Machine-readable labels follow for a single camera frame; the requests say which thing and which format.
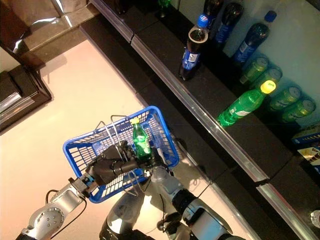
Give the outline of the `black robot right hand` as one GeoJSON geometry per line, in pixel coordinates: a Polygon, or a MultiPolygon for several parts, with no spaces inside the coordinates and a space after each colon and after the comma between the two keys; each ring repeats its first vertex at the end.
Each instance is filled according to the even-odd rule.
{"type": "Polygon", "coordinates": [[[138,158],[138,165],[143,169],[150,171],[155,167],[164,167],[164,169],[168,172],[169,167],[162,157],[161,149],[156,148],[156,145],[152,140],[149,141],[149,147],[151,153],[138,158]]]}

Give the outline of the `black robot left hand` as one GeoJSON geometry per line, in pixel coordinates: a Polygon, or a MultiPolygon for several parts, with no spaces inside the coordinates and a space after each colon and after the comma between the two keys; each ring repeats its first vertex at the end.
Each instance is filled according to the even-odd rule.
{"type": "Polygon", "coordinates": [[[96,156],[86,167],[89,174],[98,186],[107,185],[121,174],[139,168],[135,154],[123,140],[120,144],[111,145],[96,156]]]}

